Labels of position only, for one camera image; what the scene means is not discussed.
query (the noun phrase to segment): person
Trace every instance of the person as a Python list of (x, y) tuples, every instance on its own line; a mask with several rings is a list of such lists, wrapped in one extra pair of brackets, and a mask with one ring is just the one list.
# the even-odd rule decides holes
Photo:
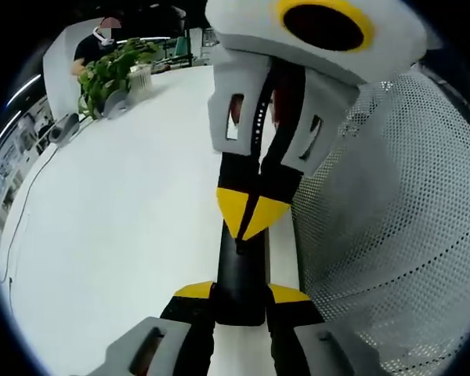
[(106, 17), (88, 37), (78, 43), (71, 67), (73, 75), (80, 76), (84, 73), (87, 64), (101, 59), (117, 48), (117, 43), (114, 39), (103, 36), (104, 29), (112, 28), (121, 28), (120, 22), (116, 18)]

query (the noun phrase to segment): potted plant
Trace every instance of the potted plant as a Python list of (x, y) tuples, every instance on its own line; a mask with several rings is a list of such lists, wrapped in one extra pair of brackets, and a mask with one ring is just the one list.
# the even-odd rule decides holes
[(154, 43), (133, 38), (99, 61), (87, 64), (78, 78), (81, 85), (78, 111), (93, 119), (100, 118), (99, 112), (112, 92), (129, 91), (131, 67), (151, 63), (156, 51)]

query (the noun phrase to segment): yellow ring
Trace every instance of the yellow ring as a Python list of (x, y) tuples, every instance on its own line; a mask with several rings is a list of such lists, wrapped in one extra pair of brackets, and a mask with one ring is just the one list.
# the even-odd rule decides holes
[(280, 24), (287, 30), (284, 24), (284, 16), (290, 9), (299, 5), (321, 5), (342, 13), (351, 19), (363, 34), (362, 44), (354, 49), (343, 52), (356, 52), (368, 49), (374, 39), (374, 25), (360, 9), (345, 0), (280, 0), (277, 3), (277, 16)]

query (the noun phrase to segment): gray mesh fabric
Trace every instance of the gray mesh fabric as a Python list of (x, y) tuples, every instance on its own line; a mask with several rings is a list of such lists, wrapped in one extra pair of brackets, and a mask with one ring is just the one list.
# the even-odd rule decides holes
[(397, 375), (443, 371), (470, 331), (470, 126), (426, 76), (362, 88), (292, 206), (302, 289)]

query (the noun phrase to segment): white table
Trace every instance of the white table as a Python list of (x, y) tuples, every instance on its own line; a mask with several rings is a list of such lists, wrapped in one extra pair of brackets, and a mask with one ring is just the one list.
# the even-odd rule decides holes
[[(222, 216), (220, 154), (208, 131), (212, 68), (153, 81), (151, 99), (92, 123), (58, 150), (49, 146), (7, 218), (0, 277), (18, 226), (9, 260), (13, 314), (50, 374), (87, 374), (111, 342), (160, 316), (176, 290), (216, 278)], [(271, 133), (269, 116), (265, 125)], [(297, 287), (290, 214), (270, 230), (270, 249), (272, 282)], [(217, 326), (209, 374), (275, 374), (269, 345), (266, 326)]]

